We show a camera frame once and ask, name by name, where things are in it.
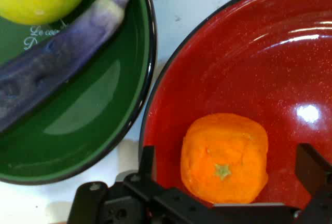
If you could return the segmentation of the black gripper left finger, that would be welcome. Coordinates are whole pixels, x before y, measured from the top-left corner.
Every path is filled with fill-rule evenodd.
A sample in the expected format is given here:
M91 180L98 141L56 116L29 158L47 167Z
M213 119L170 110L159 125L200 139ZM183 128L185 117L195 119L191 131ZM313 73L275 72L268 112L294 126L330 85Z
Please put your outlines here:
M145 146L139 170L123 180L126 192L147 209L212 209L178 187L163 187L157 182L157 161L154 146Z

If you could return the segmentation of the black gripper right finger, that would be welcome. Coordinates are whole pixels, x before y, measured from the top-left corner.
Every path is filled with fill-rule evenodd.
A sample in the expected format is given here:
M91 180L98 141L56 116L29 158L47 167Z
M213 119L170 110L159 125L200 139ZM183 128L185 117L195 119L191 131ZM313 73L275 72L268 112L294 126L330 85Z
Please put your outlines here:
M295 223L331 223L331 164L302 143L296 149L295 175L311 196Z

